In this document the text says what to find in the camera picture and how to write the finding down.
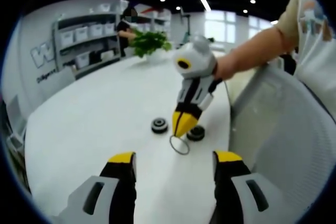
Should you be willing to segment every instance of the table surface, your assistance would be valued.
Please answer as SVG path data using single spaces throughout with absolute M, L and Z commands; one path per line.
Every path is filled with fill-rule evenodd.
M 203 141 L 190 143 L 189 155 L 177 154 L 169 136 L 182 77 L 171 54 L 156 64 L 131 58 L 100 69 L 55 94 L 29 117 L 27 178 L 42 212 L 58 215 L 68 196 L 99 175 L 111 156 L 135 151 L 134 223 L 209 222 L 215 208 L 212 151 L 228 148 L 227 91 L 219 85 L 200 118 L 206 129 Z M 169 122 L 166 134 L 151 132 L 157 117 Z

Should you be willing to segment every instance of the metal ring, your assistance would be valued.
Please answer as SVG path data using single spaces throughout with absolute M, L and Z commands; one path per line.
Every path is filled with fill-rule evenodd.
M 181 140 L 181 141 L 184 143 L 184 145 L 187 147 L 187 151 L 186 151 L 186 152 L 180 152 L 179 150 L 177 150 L 177 149 L 174 147 L 174 145 L 173 145 L 173 143 L 172 143 L 172 139 L 173 139 L 173 137 L 178 138 L 179 140 Z M 173 148 L 173 150 L 176 151 L 177 153 L 179 153 L 180 155 L 188 155 L 189 152 L 190 152 L 190 147 L 189 147 L 187 141 L 186 141 L 186 140 L 183 140 L 182 138 L 179 138 L 179 137 L 177 137 L 177 136 L 171 135 L 170 138 L 169 138 L 169 143 L 170 143 L 170 146 Z

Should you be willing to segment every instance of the wall logo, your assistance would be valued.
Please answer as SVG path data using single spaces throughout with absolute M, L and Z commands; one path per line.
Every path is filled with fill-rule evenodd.
M 45 62 L 51 62 L 55 59 L 51 42 L 44 42 L 39 47 L 35 47 L 30 51 L 30 55 L 34 61 L 36 68 L 42 67 Z

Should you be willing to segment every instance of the white storage bin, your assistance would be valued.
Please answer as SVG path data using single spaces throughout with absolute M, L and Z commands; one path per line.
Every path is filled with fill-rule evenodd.
M 151 24 L 144 24 L 144 31 L 150 31 L 151 30 Z
M 88 27 L 86 26 L 86 27 L 77 28 L 75 30 L 75 37 L 76 37 L 76 42 L 87 40 L 89 38 Z
M 114 52 L 113 50 L 102 52 L 100 54 L 100 59 L 102 61 L 112 60 L 114 58 Z
M 138 31 L 144 32 L 144 27 L 143 27 L 142 24 L 138 24 L 137 29 L 138 29 Z
M 97 24 L 90 26 L 90 35 L 92 37 L 101 37 L 103 35 L 103 25 Z
M 154 10 L 153 11 L 153 18 L 157 18 L 159 16 L 158 11 Z
M 113 35 L 115 34 L 115 27 L 114 27 L 114 23 L 107 23 L 104 25 L 104 33 L 106 35 Z
M 77 55 L 75 58 L 75 63 L 77 69 L 81 69 L 84 67 L 87 67 L 90 63 L 90 58 L 89 58 L 90 52 L 85 52 L 83 54 Z
M 66 31 L 61 33 L 61 46 L 67 47 L 74 43 L 74 31 Z

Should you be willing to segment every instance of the gray gripper part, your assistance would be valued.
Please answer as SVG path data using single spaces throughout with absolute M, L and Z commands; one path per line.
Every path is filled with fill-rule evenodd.
M 109 223 L 112 197 L 118 179 L 92 176 L 78 187 L 68 199 L 68 206 L 53 223 Z
M 252 173 L 233 177 L 232 182 L 239 194 L 244 224 L 292 223 L 287 219 L 292 210 L 285 202 L 283 193 L 264 176 Z M 256 198 L 262 201 L 262 209 Z

